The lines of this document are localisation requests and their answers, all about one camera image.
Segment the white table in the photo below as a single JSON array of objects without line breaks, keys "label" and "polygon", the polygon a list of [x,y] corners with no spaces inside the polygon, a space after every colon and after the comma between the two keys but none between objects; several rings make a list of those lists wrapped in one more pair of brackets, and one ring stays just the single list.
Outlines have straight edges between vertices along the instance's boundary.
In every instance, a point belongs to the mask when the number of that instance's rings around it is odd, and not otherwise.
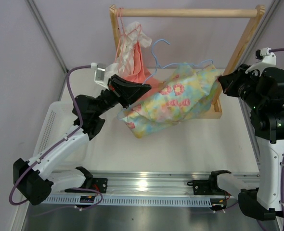
[{"label": "white table", "polygon": [[[158,79],[174,70],[159,70]],[[97,97],[102,87],[93,81],[89,69],[77,70],[70,77],[74,95]],[[61,101],[70,102],[67,87]],[[221,119],[193,119],[142,139],[116,119],[121,106],[101,116],[106,122],[88,145],[83,166],[98,171],[210,172],[227,169],[234,173],[256,174],[249,134],[237,98],[221,95]]]}]

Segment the wooden clothing rack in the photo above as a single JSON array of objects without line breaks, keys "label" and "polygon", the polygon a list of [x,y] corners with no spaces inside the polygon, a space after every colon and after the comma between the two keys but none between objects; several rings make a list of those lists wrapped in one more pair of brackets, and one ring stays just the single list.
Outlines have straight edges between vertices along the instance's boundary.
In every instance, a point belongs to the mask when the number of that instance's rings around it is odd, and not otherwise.
[{"label": "wooden clothing rack", "polygon": [[[113,29],[115,46],[117,49],[120,31],[117,27],[118,9],[110,6],[110,18]],[[249,41],[252,39],[263,15],[264,5],[257,5],[255,9],[126,9],[122,8],[122,17],[187,17],[187,18],[250,18],[238,44],[223,72],[224,75],[232,73],[243,55]],[[222,115],[219,96],[222,92],[221,85],[216,89],[210,110],[200,118],[219,119]]]}]

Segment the white plastic basket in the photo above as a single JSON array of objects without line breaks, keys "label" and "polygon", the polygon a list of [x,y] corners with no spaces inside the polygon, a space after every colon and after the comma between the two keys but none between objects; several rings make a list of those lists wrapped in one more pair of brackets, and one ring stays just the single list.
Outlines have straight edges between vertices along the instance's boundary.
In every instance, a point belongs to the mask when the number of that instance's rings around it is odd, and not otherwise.
[{"label": "white plastic basket", "polygon": [[[39,154],[53,143],[59,141],[77,119],[72,113],[73,104],[67,102],[54,102],[50,105],[33,156]],[[87,151],[87,145],[81,146],[66,158],[59,166],[81,166]]]}]

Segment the blue clothes hanger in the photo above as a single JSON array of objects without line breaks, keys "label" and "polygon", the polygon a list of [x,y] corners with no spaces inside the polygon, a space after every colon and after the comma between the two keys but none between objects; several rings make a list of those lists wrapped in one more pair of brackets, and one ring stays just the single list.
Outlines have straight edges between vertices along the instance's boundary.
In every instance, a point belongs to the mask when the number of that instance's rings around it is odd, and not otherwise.
[{"label": "blue clothes hanger", "polygon": [[194,63],[191,63],[191,64],[171,63],[171,64],[168,64],[168,65],[162,67],[162,66],[160,65],[159,61],[158,61],[157,56],[156,56],[155,53],[154,53],[154,47],[155,47],[155,45],[156,45],[158,42],[161,42],[161,41],[165,42],[167,45],[170,45],[170,43],[169,43],[168,41],[166,41],[165,39],[159,39],[159,40],[157,40],[156,42],[153,43],[152,48],[151,48],[151,52],[152,52],[152,56],[153,56],[154,59],[155,59],[156,67],[155,67],[154,73],[152,73],[149,77],[147,77],[147,78],[145,79],[145,81],[143,82],[143,84],[145,84],[146,81],[147,81],[150,77],[154,76],[154,75],[157,73],[157,68],[165,69],[165,68],[167,68],[167,67],[169,67],[169,66],[171,66],[171,65],[182,65],[182,66],[184,66],[184,65],[190,65],[190,66],[194,66],[194,67],[200,67],[201,64],[206,63],[206,62],[209,62],[209,61],[211,61],[212,64],[214,63],[212,59],[206,59],[206,60],[204,60],[204,61],[202,61],[202,62],[200,62],[200,63],[198,63],[198,64],[194,64]]}]

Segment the gray floor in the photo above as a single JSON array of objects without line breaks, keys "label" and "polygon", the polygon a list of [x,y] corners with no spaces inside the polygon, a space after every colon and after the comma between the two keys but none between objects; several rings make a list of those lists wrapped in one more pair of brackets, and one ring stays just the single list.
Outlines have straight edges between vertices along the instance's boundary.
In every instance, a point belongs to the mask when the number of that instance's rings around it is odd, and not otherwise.
[{"label": "gray floor", "polygon": [[[35,214],[58,205],[31,206],[23,231],[261,231],[254,219],[245,217],[238,206],[226,214],[209,209],[184,207],[98,206],[86,211],[60,209]],[[264,222],[269,231],[278,231],[274,221]]]}]

